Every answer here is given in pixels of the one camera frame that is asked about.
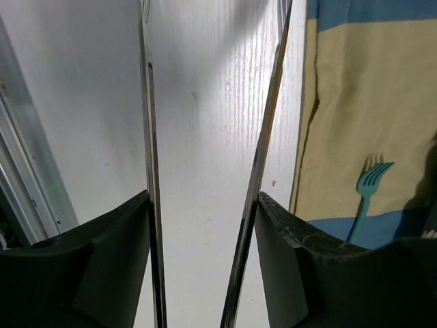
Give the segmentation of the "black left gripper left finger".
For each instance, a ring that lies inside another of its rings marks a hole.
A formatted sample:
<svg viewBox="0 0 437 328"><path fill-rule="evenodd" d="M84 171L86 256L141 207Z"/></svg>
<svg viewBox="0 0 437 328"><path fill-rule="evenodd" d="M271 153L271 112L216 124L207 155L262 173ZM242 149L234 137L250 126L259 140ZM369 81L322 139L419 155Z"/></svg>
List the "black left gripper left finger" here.
<svg viewBox="0 0 437 328"><path fill-rule="evenodd" d="M2 327L132 327L150 250L142 191L29 248L1 252Z"/></svg>

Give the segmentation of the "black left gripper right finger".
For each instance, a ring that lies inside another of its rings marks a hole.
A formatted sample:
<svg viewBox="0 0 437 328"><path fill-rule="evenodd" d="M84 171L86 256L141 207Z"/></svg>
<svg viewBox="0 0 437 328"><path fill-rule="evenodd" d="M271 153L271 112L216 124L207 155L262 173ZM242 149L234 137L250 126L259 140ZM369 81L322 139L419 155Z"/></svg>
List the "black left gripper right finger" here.
<svg viewBox="0 0 437 328"><path fill-rule="evenodd" d="M375 250L294 216L266 193L255 233L271 327L435 327L436 240Z"/></svg>

